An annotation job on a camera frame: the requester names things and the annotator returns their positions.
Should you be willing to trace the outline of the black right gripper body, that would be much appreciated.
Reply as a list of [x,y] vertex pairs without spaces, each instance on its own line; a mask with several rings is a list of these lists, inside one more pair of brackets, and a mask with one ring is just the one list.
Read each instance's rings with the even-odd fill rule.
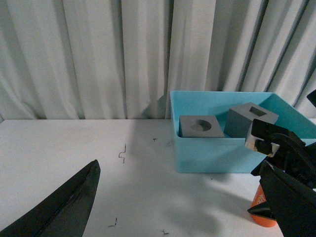
[[294,132],[254,119],[245,146],[265,154],[264,161],[276,166],[311,189],[316,187],[316,144],[307,145]]

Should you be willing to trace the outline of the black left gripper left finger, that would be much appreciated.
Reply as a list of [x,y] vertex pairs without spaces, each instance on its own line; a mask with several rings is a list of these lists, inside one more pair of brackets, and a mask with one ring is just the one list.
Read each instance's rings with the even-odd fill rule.
[[2,237],[81,237],[87,225],[101,168],[94,160],[37,206],[4,228]]

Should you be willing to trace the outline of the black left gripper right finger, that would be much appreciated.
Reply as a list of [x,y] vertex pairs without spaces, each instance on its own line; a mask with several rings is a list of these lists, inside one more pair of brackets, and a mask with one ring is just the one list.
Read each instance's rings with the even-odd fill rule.
[[[285,237],[316,235],[316,193],[276,166],[264,161],[260,168],[260,185],[270,216]],[[255,207],[248,212],[254,213]]]

